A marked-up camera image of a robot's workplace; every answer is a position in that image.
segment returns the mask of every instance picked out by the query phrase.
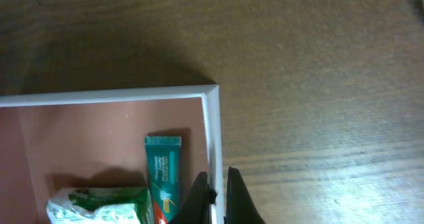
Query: white frame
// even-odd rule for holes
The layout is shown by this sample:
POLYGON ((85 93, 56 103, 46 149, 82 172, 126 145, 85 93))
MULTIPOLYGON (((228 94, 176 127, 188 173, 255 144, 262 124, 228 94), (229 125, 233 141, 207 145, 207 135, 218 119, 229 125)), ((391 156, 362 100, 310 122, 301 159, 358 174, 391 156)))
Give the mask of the white frame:
POLYGON ((202 100, 203 116, 205 121, 207 160, 209 164, 209 185, 218 193, 216 205, 211 205, 211 223, 223 224, 223 159, 218 85, 189 85, 177 87, 11 95, 0 97, 0 107, 105 103, 117 101, 148 101, 156 99, 192 97, 200 97, 202 100))

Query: wood grain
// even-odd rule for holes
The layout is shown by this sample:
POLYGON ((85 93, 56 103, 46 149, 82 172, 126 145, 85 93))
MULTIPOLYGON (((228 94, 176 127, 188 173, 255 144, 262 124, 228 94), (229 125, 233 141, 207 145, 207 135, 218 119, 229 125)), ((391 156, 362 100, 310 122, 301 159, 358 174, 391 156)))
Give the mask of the wood grain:
POLYGON ((420 223, 418 1, 0 0, 0 92, 214 80, 267 223, 420 223))

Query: toothpaste tube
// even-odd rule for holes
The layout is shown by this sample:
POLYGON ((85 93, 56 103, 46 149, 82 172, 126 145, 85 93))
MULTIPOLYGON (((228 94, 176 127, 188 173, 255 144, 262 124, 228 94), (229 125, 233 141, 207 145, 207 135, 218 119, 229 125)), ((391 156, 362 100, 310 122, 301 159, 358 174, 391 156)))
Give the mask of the toothpaste tube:
POLYGON ((145 143, 154 220, 167 224, 180 209, 181 137, 146 137, 145 143))

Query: red stripe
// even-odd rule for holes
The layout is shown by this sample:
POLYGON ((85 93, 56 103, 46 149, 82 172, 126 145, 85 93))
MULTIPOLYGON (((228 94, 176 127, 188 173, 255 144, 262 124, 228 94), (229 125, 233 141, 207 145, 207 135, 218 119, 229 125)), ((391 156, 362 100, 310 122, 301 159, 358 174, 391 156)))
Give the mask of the red stripe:
POLYGON ((168 221, 165 218, 164 213, 160 209, 159 205, 153 201, 153 207, 154 207, 154 222, 156 224, 168 224, 168 221))

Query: black object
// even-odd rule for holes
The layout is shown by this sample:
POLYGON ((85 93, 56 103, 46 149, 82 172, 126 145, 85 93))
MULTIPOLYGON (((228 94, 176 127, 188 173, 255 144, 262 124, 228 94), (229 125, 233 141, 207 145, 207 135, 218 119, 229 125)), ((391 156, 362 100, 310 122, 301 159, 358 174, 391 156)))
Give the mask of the black object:
MULTIPOLYGON (((169 224, 208 224, 209 206, 215 203, 216 197, 217 193, 207 183, 207 173, 199 173, 182 208, 169 224)), ((230 167, 225 224, 245 223, 265 224, 253 204, 240 171, 230 167)))

